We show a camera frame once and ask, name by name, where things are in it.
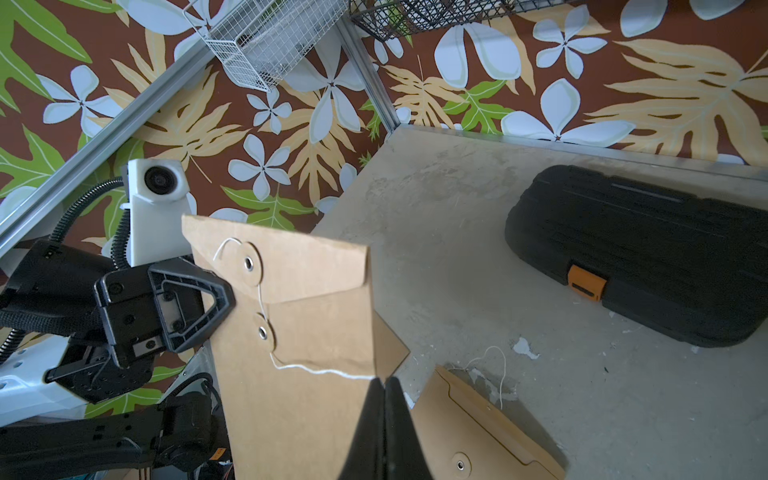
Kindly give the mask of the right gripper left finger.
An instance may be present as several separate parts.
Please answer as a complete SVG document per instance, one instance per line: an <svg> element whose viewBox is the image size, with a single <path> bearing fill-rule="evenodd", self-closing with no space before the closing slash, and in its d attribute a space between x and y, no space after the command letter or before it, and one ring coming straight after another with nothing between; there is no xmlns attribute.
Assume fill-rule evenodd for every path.
<svg viewBox="0 0 768 480"><path fill-rule="evenodd" d="M385 478L385 393L378 378L370 382L339 480Z"/></svg>

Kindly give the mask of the brown file bag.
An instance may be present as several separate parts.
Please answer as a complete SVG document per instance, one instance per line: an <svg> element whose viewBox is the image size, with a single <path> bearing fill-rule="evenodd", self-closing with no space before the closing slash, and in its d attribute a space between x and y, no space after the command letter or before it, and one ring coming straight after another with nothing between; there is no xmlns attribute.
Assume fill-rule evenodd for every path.
<svg viewBox="0 0 768 480"><path fill-rule="evenodd" d="M373 312L372 327L375 371L385 381L408 358L410 350L377 312Z"/></svg>
<svg viewBox="0 0 768 480"><path fill-rule="evenodd" d="M366 246L201 216L182 231L236 304L211 338L239 479L334 479L375 377Z"/></svg>
<svg viewBox="0 0 768 480"><path fill-rule="evenodd" d="M438 366L412 420L435 479L563 479L564 468L496 406Z"/></svg>

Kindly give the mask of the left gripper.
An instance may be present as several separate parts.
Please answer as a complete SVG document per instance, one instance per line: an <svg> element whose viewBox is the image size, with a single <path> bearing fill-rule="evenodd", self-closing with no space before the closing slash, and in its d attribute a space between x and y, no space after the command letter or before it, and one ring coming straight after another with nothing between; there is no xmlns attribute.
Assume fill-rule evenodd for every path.
<svg viewBox="0 0 768 480"><path fill-rule="evenodd" d="M107 348L120 369L201 345L236 306L226 280L186 257L112 271L94 293Z"/></svg>

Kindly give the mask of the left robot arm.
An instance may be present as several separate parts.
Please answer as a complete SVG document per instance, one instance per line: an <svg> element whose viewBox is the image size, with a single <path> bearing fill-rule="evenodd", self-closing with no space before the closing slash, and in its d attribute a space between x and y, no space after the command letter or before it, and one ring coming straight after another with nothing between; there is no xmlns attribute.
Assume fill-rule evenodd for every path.
<svg viewBox="0 0 768 480"><path fill-rule="evenodd" d="M173 467L216 479L231 459L223 403L211 374L192 374L154 405L107 417L24 424L33 393L97 404L151 381L156 358L202 345L236 304L231 286L181 256L132 267L129 218L109 257L68 247L77 218L123 185L87 190L52 233L34 243L1 294L1 429L5 479L91 477L100 471Z"/></svg>

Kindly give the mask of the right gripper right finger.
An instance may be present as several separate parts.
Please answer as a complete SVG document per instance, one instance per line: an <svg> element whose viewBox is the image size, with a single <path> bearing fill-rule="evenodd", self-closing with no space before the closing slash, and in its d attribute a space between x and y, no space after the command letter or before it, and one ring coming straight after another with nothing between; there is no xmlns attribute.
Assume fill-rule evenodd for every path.
<svg viewBox="0 0 768 480"><path fill-rule="evenodd" d="M398 378L385 382L385 478L431 479Z"/></svg>

